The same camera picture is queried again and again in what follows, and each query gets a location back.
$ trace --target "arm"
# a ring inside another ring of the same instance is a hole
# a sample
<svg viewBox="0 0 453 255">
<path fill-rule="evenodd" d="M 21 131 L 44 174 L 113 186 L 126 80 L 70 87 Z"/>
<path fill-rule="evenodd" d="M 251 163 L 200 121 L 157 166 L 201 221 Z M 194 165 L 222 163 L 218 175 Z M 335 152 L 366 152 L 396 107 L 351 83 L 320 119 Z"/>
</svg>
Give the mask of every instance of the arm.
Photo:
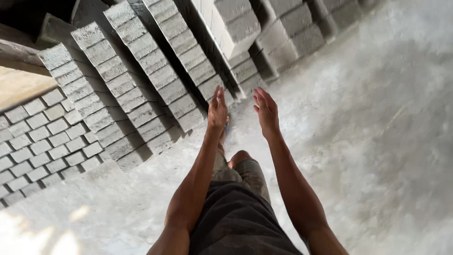
<svg viewBox="0 0 453 255">
<path fill-rule="evenodd" d="M 278 109 L 270 95 L 261 88 L 254 91 L 263 136 L 266 138 L 277 182 L 289 218 L 308 243 L 311 254 L 346 255 L 347 252 L 330 229 L 323 206 L 297 168 L 280 132 Z"/>
<path fill-rule="evenodd" d="M 165 217 L 165 227 L 149 255 L 189 253 L 189 236 L 206 199 L 219 137 L 227 122 L 227 107 L 220 86 L 209 106 L 208 127 L 200 152 L 183 182 L 173 195 Z"/>
</svg>

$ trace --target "gray concrete surface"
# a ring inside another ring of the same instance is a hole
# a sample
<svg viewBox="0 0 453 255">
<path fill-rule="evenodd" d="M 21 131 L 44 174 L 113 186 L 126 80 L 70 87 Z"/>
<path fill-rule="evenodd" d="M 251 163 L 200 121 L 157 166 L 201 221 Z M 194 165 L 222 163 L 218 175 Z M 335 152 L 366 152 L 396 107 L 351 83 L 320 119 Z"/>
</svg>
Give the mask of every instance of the gray concrete surface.
<svg viewBox="0 0 453 255">
<path fill-rule="evenodd" d="M 302 173 L 352 255 L 453 253 L 453 2 L 393 0 L 270 93 Z M 227 157 L 262 165 L 279 223 L 304 250 L 280 197 L 252 102 L 232 115 Z M 204 129 L 138 168 L 104 164 L 0 211 L 0 254 L 145 254 Z"/>
</svg>

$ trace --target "hand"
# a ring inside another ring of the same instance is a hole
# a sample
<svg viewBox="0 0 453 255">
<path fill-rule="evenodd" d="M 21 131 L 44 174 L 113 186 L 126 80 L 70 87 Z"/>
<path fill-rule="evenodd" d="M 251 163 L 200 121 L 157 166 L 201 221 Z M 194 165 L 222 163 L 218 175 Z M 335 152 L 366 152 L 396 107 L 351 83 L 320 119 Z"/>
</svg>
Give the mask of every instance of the hand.
<svg viewBox="0 0 453 255">
<path fill-rule="evenodd" d="M 279 116 L 277 104 L 272 97 L 262 88 L 253 90 L 253 99 L 258 105 L 253 108 L 258 113 L 261 130 L 266 140 L 275 138 L 280 135 Z"/>
<path fill-rule="evenodd" d="M 220 86 L 217 86 L 214 97 L 209 104 L 208 129 L 223 130 L 228 118 L 227 105 L 225 104 L 225 93 Z"/>
</svg>

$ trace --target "concrete floor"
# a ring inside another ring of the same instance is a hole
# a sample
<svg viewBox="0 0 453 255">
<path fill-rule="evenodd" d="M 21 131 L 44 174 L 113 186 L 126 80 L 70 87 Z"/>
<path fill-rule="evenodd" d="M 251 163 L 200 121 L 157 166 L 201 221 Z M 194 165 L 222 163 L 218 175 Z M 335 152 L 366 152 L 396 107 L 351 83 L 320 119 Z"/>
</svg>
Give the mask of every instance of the concrete floor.
<svg viewBox="0 0 453 255">
<path fill-rule="evenodd" d="M 352 255 L 453 254 L 453 2 L 390 0 L 269 91 L 284 137 Z M 286 214 L 248 101 L 225 149 L 262 165 Z M 112 164 L 0 212 L 0 254 L 145 254 L 200 148 L 203 128 L 142 166 Z"/>
</svg>

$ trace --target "left hand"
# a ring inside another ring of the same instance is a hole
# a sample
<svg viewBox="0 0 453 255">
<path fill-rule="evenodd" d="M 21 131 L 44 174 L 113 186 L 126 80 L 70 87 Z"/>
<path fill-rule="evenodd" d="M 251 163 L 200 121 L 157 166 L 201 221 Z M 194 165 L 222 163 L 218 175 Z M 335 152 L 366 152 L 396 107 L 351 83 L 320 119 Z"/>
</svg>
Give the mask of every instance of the left hand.
<svg viewBox="0 0 453 255">
<path fill-rule="evenodd" d="M 208 129 L 221 129 L 225 127 L 228 117 L 227 105 L 225 104 L 225 93 L 218 85 L 214 97 L 209 104 Z"/>
</svg>

